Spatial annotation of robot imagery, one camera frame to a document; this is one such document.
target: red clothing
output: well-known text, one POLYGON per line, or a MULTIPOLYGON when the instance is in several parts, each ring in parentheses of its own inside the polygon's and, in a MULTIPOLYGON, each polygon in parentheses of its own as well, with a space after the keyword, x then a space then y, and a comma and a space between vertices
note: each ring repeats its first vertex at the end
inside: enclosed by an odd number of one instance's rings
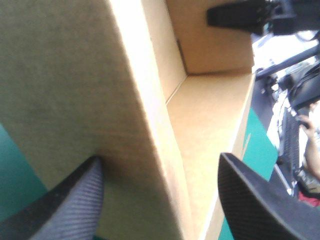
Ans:
POLYGON ((314 197, 307 197, 301 191, 299 191, 299 200, 304 201, 312 205, 313 207, 320 206, 320 199, 314 197))

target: keyboard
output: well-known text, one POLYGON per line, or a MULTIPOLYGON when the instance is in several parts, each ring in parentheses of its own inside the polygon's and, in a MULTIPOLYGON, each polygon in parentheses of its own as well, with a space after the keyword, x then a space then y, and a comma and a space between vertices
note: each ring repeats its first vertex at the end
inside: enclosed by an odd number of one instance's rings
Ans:
POLYGON ((278 150, 281 159, 281 171, 288 184, 295 189, 293 183, 296 181, 294 172, 299 168, 299 124, 287 108, 284 109, 282 119, 282 132, 278 150))

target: cardboard box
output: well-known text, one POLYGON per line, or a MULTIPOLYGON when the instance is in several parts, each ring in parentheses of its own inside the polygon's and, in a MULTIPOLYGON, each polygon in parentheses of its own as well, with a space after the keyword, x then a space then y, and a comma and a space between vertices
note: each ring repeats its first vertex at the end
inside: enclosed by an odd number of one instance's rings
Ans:
POLYGON ((2 3, 0 121, 49 189, 91 155, 104 157, 100 237, 219 235, 218 158, 242 152, 252 52, 243 32, 193 33, 207 7, 202 0, 2 3))

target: person's arm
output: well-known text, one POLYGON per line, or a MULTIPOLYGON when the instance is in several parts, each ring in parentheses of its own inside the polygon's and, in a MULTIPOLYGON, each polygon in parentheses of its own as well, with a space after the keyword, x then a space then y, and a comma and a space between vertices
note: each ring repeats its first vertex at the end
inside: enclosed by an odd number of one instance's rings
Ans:
POLYGON ((307 169, 320 181, 320 154, 318 152, 318 147, 315 139, 316 128, 307 116, 300 115, 299 119, 302 122, 307 123, 309 126, 309 128, 306 128, 304 125, 300 125, 300 127, 308 137, 304 153, 307 169))

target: green surface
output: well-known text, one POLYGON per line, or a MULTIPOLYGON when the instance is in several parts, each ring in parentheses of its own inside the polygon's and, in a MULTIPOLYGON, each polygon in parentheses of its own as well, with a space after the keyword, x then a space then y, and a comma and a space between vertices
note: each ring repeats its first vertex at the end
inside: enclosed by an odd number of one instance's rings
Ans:
MULTIPOLYGON (((274 165, 278 158, 278 152, 272 145, 267 133, 256 113, 250 109, 245 132, 244 143, 249 142, 243 161, 256 173, 269 181, 274 165)), ((228 222, 224 219, 219 240, 233 240, 228 222)))
POLYGON ((47 192, 46 187, 0 124, 0 221, 47 192))

